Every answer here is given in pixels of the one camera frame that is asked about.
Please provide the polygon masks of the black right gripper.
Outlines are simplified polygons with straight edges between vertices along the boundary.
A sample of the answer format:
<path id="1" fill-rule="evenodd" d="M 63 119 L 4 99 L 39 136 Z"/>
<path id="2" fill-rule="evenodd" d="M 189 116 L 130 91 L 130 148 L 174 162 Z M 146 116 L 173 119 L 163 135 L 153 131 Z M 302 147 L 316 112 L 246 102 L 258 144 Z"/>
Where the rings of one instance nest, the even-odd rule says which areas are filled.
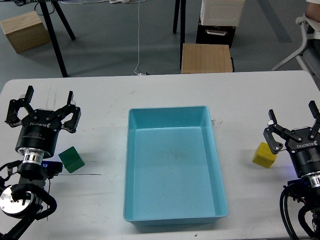
<path id="1" fill-rule="evenodd" d="M 278 124 L 272 109 L 268 111 L 269 121 L 263 131 L 263 136 L 272 154 L 276 155 L 283 144 L 276 141 L 273 134 L 286 140 L 285 147 L 288 151 L 298 178 L 317 174 L 320 172 L 320 111 L 314 100 L 308 104 L 313 118 L 312 128 L 306 127 L 289 130 Z"/>

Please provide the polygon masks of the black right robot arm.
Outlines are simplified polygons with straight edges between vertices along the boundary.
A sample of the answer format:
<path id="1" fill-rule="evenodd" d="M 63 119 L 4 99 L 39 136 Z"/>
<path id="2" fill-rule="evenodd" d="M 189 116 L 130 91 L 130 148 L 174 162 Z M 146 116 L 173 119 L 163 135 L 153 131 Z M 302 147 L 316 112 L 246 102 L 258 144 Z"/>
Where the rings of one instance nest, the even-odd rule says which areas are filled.
<path id="1" fill-rule="evenodd" d="M 290 220 L 288 198 L 303 203 L 298 222 L 311 239 L 320 238 L 320 111 L 313 100 L 308 107 L 315 119 L 312 127 L 289 130 L 279 125 L 273 110 L 269 110 L 270 120 L 263 131 L 272 154 L 286 149 L 297 175 L 283 187 L 279 200 L 281 219 L 292 240 L 298 235 Z"/>

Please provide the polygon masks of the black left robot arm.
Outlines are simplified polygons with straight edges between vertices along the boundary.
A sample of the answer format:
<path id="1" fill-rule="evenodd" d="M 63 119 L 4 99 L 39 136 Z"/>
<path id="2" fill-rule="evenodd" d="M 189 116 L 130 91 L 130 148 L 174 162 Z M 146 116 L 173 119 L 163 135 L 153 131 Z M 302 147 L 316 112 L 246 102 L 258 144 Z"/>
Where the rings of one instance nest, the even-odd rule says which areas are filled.
<path id="1" fill-rule="evenodd" d="M 62 172 L 63 164 L 50 161 L 54 156 L 60 130 L 76 132 L 81 109 L 69 92 L 66 105 L 57 109 L 33 109 L 30 105 L 34 88 L 30 85 L 19 99 L 9 102 L 5 122 L 12 128 L 21 127 L 15 151 L 23 156 L 1 166 L 7 177 L 0 179 L 0 209 L 19 222 L 2 240 L 18 240 L 35 220 L 53 214 L 56 200 L 45 190 L 46 180 Z"/>

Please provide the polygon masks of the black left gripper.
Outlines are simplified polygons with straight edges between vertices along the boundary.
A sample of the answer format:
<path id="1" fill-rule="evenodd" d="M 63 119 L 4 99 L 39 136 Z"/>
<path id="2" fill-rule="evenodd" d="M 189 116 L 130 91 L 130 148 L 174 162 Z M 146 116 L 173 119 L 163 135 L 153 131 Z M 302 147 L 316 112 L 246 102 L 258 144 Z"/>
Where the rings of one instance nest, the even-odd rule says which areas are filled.
<path id="1" fill-rule="evenodd" d="M 29 85 L 24 96 L 9 101 L 5 123 L 11 128 L 22 125 L 15 151 L 21 155 L 26 149 L 37 149 L 44 152 L 45 158 L 51 158 L 56 149 L 60 130 L 74 134 L 81 117 L 81 109 L 73 101 L 74 93 L 68 94 L 66 105 L 56 111 L 31 107 L 30 102 L 34 88 Z M 18 117 L 20 108 L 28 115 L 22 120 Z"/>

